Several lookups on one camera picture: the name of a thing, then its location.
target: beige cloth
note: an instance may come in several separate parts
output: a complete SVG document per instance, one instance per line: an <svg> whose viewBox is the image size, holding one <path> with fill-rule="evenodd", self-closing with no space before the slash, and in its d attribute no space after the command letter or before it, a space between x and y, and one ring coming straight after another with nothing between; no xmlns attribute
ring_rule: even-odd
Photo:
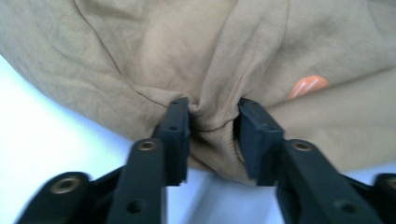
<svg viewBox="0 0 396 224"><path fill-rule="evenodd" d="M190 165L231 179L246 180L233 137L241 97L342 170L396 160L392 0L2 0L0 53L49 97L133 140L188 96ZM330 87L287 101L313 74Z"/></svg>

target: garment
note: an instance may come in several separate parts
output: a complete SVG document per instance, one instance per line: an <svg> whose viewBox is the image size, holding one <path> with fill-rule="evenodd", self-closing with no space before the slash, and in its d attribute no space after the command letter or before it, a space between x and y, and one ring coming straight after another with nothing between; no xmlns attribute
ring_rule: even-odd
<svg viewBox="0 0 396 224"><path fill-rule="evenodd" d="M132 140L189 97L190 165L234 180L248 181L233 136L241 97L341 170L396 159L391 0L3 0L0 53L49 97ZM329 87L288 100L312 75Z"/></svg>

